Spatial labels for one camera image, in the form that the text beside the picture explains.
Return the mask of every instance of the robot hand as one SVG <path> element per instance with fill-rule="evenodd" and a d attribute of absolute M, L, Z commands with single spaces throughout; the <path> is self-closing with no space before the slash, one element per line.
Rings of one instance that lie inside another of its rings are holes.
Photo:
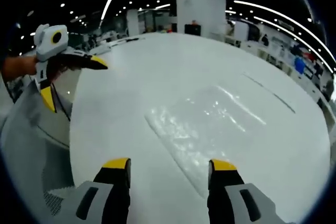
<path fill-rule="evenodd" d="M 51 93 L 52 79 L 63 68 L 107 69 L 107 64 L 94 55 L 68 47 L 68 33 L 65 25 L 40 25 L 34 35 L 36 45 L 36 85 L 46 106 L 56 113 Z"/>

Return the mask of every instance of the blue object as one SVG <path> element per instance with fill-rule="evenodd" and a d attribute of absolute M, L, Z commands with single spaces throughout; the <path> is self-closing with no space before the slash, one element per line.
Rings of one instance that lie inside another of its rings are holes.
<path fill-rule="evenodd" d="M 300 74 L 303 74 L 306 64 L 300 57 L 296 57 L 294 61 L 295 69 L 298 71 Z"/>

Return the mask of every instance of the white table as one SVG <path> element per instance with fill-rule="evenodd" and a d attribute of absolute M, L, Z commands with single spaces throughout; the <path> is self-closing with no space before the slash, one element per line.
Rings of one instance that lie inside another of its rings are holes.
<path fill-rule="evenodd" d="M 235 150 L 226 158 L 235 160 L 246 183 L 272 199 L 284 221 L 302 220 L 329 172 L 327 126 L 313 100 L 282 71 L 225 43 L 182 34 L 141 37 L 145 40 L 100 56 L 108 70 L 82 71 L 70 129 L 75 185 L 93 180 L 107 160 L 130 157 L 129 223 L 208 223 L 206 198 L 184 176 L 144 115 L 225 81 L 238 88 L 245 112 L 266 122 L 248 129 L 248 138 L 237 133 L 226 141 L 223 151 Z M 244 74 L 264 87 L 241 81 Z M 246 123 L 245 118 L 236 120 Z M 224 130 L 229 127 L 223 124 Z"/>

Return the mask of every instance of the exhibition hall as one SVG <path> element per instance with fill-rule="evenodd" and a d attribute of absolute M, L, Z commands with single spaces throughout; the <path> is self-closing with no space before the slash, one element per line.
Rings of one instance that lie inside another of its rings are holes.
<path fill-rule="evenodd" d="M 4 223 L 333 223 L 328 0 L 4 0 Z"/>

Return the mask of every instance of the white pillar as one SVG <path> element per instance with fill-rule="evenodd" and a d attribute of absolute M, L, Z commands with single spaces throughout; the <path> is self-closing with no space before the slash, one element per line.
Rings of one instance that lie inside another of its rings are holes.
<path fill-rule="evenodd" d="M 140 34 L 139 30 L 139 19 L 138 10 L 132 9 L 127 11 L 127 27 L 130 36 L 135 36 Z"/>
<path fill-rule="evenodd" d="M 176 6 L 178 33 L 184 33 L 184 25 L 192 20 L 202 26 L 202 37 L 226 33 L 226 0 L 176 0 Z"/>

